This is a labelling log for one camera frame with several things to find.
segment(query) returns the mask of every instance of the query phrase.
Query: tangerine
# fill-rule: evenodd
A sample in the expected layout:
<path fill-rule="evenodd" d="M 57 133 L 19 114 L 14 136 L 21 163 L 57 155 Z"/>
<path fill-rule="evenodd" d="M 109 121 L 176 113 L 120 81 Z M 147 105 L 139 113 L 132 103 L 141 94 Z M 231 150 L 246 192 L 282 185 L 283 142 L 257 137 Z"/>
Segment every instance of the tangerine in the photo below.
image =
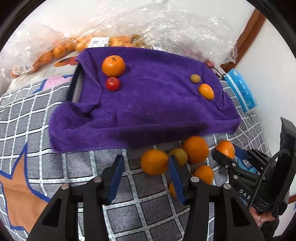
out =
<path fill-rule="evenodd" d="M 126 43 L 124 47 L 133 47 L 133 45 L 131 43 Z"/>
<path fill-rule="evenodd" d="M 161 175 L 168 169 L 168 155 L 161 150 L 149 150 L 141 157 L 141 167 L 151 175 Z"/>
<path fill-rule="evenodd" d="M 183 143 L 183 149 L 187 152 L 189 161 L 202 163 L 209 155 L 209 147 L 202 137 L 192 136 Z"/>
<path fill-rule="evenodd" d="M 40 57 L 40 64 L 41 65 L 50 64 L 53 58 L 54 58 L 54 56 L 53 56 L 52 52 L 44 53 Z"/>
<path fill-rule="evenodd" d="M 108 77 L 119 77 L 126 69 L 124 60 L 118 55 L 111 55 L 104 59 L 102 71 Z"/>
<path fill-rule="evenodd" d="M 216 147 L 216 150 L 222 152 L 231 159 L 233 159 L 235 156 L 235 148 L 230 141 L 220 141 Z"/>
<path fill-rule="evenodd" d="M 12 77 L 12 78 L 16 78 L 16 77 L 18 77 L 18 75 L 15 74 L 15 71 L 12 70 L 12 71 L 11 71 L 11 77 Z"/>
<path fill-rule="evenodd" d="M 76 44 L 75 50 L 78 51 L 78 52 L 82 52 L 86 48 L 87 48 L 87 44 L 85 44 L 85 43 L 78 43 L 78 44 Z"/>
<path fill-rule="evenodd" d="M 198 177 L 199 179 L 203 180 L 206 184 L 212 184 L 214 180 L 214 172 L 213 170 L 207 165 L 201 165 L 198 167 L 195 172 L 193 173 L 194 177 Z"/>
<path fill-rule="evenodd" d="M 175 187 L 174 187 L 173 183 L 170 183 L 170 184 L 168 185 L 168 189 L 169 189 L 169 191 L 170 191 L 170 194 L 171 194 L 173 197 L 177 198 L 177 194 L 176 194 Z"/>
<path fill-rule="evenodd" d="M 211 86 L 207 84 L 201 84 L 198 87 L 198 92 L 207 100 L 212 100 L 215 97 L 214 91 Z"/>
<path fill-rule="evenodd" d="M 86 44 L 86 43 L 89 41 L 89 38 L 88 38 L 88 37 L 84 37 L 84 36 L 80 36 L 80 37 L 78 37 L 78 38 L 76 39 L 76 41 L 77 41 L 78 43 L 84 43 L 84 44 Z"/>
<path fill-rule="evenodd" d="M 72 52 L 75 50 L 73 42 L 72 41 L 68 41 L 67 43 L 65 43 L 65 48 L 67 52 Z"/>
<path fill-rule="evenodd" d="M 38 71 L 41 67 L 41 64 L 40 64 L 40 58 L 36 60 L 36 62 L 33 64 L 33 69 L 30 71 L 32 73 Z"/>
<path fill-rule="evenodd" d="M 55 58 L 64 57 L 66 54 L 66 48 L 64 47 L 64 45 L 58 45 L 54 48 L 52 53 Z"/>

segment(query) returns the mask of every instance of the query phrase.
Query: plastic bag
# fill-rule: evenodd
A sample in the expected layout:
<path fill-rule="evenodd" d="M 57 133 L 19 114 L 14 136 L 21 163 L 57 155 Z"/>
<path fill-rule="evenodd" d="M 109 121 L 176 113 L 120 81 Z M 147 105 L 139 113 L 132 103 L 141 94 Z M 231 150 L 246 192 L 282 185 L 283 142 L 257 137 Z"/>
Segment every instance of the plastic bag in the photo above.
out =
<path fill-rule="evenodd" d="M 10 69 L 0 69 L 0 97 L 7 91 L 11 84 L 12 77 Z"/>
<path fill-rule="evenodd" d="M 0 67 L 11 68 L 11 76 L 36 72 L 41 66 L 74 51 L 73 42 L 41 23 L 21 24 L 0 53 Z"/>
<path fill-rule="evenodd" d="M 171 1 L 128 11 L 127 5 L 133 4 L 124 1 L 117 7 L 111 2 L 100 6 L 100 17 L 91 19 L 88 26 L 77 28 L 71 35 L 78 43 L 83 42 L 77 51 L 89 47 L 93 37 L 111 37 L 109 46 L 152 46 L 201 61 L 210 60 L 217 66 L 235 61 L 236 34 L 225 18 L 180 10 Z"/>

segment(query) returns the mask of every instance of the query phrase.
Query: barcode sticker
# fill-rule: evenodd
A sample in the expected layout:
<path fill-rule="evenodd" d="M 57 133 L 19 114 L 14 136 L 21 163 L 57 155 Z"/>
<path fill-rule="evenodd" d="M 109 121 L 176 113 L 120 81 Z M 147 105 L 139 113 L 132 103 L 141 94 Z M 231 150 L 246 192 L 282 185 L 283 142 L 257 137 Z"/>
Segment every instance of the barcode sticker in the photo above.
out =
<path fill-rule="evenodd" d="M 34 66 L 33 65 L 27 65 L 27 66 L 18 67 L 13 72 L 16 75 L 20 75 L 20 74 L 28 73 L 28 72 L 30 72 L 33 69 L 34 69 Z"/>
<path fill-rule="evenodd" d="M 109 37 L 95 37 L 91 39 L 89 48 L 96 47 L 108 47 L 109 46 Z"/>
<path fill-rule="evenodd" d="M 30 72 L 31 70 L 33 70 L 34 67 L 33 67 L 33 65 L 27 65 L 24 67 L 24 69 L 25 69 L 25 72 L 27 73 L 27 72 Z"/>

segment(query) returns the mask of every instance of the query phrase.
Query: gray plaid blanket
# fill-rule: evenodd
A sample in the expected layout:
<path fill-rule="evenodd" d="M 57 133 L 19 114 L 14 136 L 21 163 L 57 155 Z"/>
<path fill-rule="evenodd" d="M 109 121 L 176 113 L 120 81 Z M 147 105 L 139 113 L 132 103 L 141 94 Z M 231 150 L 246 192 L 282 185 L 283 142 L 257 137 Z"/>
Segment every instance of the gray plaid blanket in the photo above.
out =
<path fill-rule="evenodd" d="M 36 207 L 41 212 L 62 183 L 83 184 L 100 175 L 117 154 L 122 154 L 125 170 L 117 196 L 111 205 L 104 206 L 110 240 L 182 240 L 189 207 L 181 205 L 169 194 L 169 174 L 148 176 L 140 166 L 140 157 L 145 151 L 154 148 L 168 153 L 172 148 L 182 147 L 182 141 L 137 150 L 56 154 L 50 149 L 48 123 L 54 109 L 65 100 L 70 83 L 36 92 L 41 84 L 20 87 L 0 99 L 0 218 L 14 239 L 26 240 L 40 214 Z M 210 150 L 206 164 L 214 171 L 213 185 L 218 186 L 228 182 L 226 170 L 211 156 L 211 151 L 221 140 L 227 139 L 242 148 L 256 148 L 269 154 L 256 115 L 253 112 L 244 114 L 228 84 L 225 81 L 221 84 L 242 121 L 235 134 L 204 136 Z M 245 161 L 239 165 L 250 171 L 253 169 Z M 196 165 L 187 164 L 187 168 L 193 172 Z M 82 204 L 78 217 L 79 239 L 84 240 Z M 211 203 L 208 240 L 213 240 L 214 218 Z"/>

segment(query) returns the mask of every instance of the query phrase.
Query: cable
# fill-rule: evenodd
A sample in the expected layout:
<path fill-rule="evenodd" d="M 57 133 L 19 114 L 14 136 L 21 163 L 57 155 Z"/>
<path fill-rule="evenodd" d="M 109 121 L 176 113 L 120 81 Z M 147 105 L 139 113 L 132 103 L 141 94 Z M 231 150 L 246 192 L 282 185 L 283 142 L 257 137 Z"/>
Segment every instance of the cable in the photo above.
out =
<path fill-rule="evenodd" d="M 279 152 L 277 152 L 276 154 L 274 154 L 274 156 L 268 161 L 268 163 L 266 164 L 266 166 L 265 166 L 265 168 L 263 169 L 263 171 L 262 171 L 262 174 L 260 175 L 260 179 L 259 179 L 259 181 L 258 181 L 258 183 L 257 183 L 257 185 L 256 185 L 256 188 L 255 188 L 255 191 L 254 191 L 254 194 L 253 194 L 253 196 L 252 196 L 252 198 L 251 198 L 251 201 L 250 201 L 250 203 L 249 203 L 249 205 L 248 205 L 248 210 L 250 210 L 251 209 L 251 207 L 252 207 L 252 205 L 253 205 L 253 202 L 254 202 L 254 200 L 255 200 L 255 198 L 256 198 L 256 195 L 257 195 L 257 192 L 258 192 L 258 190 L 259 190 L 259 186 L 260 186 L 260 184 L 262 183 L 262 180 L 263 180 L 263 178 L 264 178 L 264 176 L 265 176 L 265 173 L 266 173 L 266 171 L 267 171 L 267 169 L 271 166 L 271 164 L 279 157 L 279 156 L 282 156 L 283 154 L 288 154 L 289 156 L 290 156 L 290 152 L 287 150 L 287 149 L 283 149 L 283 150 L 280 150 Z"/>
<path fill-rule="evenodd" d="M 215 67 L 210 66 L 209 68 L 215 69 L 221 75 L 221 77 L 223 78 L 223 74 L 221 74 L 221 72 L 219 70 L 217 70 Z"/>

